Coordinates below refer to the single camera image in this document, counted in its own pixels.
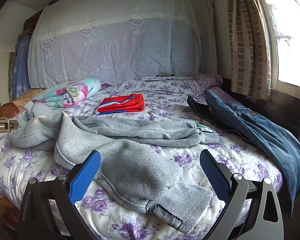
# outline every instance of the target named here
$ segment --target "colorful fabric on floor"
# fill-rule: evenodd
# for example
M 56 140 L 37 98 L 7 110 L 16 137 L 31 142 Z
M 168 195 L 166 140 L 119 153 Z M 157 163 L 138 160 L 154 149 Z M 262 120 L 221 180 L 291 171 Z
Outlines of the colorful fabric on floor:
M 144 105 L 142 94 L 105 98 L 96 109 L 96 114 L 141 112 L 144 109 Z
M 51 107 L 65 108 L 84 101 L 97 93 L 100 88 L 101 83 L 98 79 L 84 78 L 49 88 L 32 98 L 32 101 Z

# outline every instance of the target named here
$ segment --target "beige checkered curtain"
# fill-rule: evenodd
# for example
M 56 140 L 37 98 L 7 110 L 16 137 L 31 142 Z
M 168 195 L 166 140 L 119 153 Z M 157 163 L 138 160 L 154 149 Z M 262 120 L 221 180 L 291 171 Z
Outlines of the beige checkered curtain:
M 269 32 L 259 0 L 228 0 L 232 91 L 269 100 Z

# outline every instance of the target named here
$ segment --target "folded red garment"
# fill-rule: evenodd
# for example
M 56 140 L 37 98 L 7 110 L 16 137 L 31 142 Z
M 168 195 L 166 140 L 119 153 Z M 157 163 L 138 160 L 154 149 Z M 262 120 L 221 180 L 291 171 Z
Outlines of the folded red garment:
M 143 111 L 145 102 L 142 94 L 130 94 L 113 98 L 104 98 L 96 109 L 96 114 L 114 114 Z

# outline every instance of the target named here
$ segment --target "metal screw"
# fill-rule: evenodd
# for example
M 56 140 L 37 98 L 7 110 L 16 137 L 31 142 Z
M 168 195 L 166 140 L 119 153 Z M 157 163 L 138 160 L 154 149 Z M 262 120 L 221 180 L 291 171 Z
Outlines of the metal screw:
M 266 184 L 271 184 L 271 179 L 270 178 L 265 178 L 265 183 Z
M 66 177 L 67 177 L 67 175 L 66 175 L 66 174 L 64 174 L 64 173 L 61 173 L 61 174 L 59 174 L 59 175 L 58 175 L 58 180 L 65 180 L 65 179 L 66 179 Z
M 36 181 L 37 181 L 36 178 L 31 178 L 31 179 L 29 179 L 29 183 L 30 183 L 30 184 L 34 184 Z
M 236 180 L 241 180 L 242 179 L 242 175 L 240 173 L 235 173 L 233 174 L 233 177 L 236 179 Z

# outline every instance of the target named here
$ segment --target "textured blue pad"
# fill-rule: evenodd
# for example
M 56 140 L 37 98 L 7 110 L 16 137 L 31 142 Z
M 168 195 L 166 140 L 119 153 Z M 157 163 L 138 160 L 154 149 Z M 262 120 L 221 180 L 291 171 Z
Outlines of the textured blue pad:
M 90 158 L 88 160 L 85 160 L 85 162 L 83 163 L 83 167 L 70 184 L 69 199 L 73 205 L 75 202 L 82 200 L 90 183 L 93 180 L 93 177 L 100 167 L 100 163 L 101 157 L 100 153 L 97 151 L 94 151 L 90 155 Z
M 200 154 L 200 165 L 206 174 L 214 192 L 218 199 L 228 203 L 230 199 L 230 187 L 223 176 L 222 172 L 216 165 L 216 163 L 208 156 L 210 154 L 206 151 L 202 151 Z

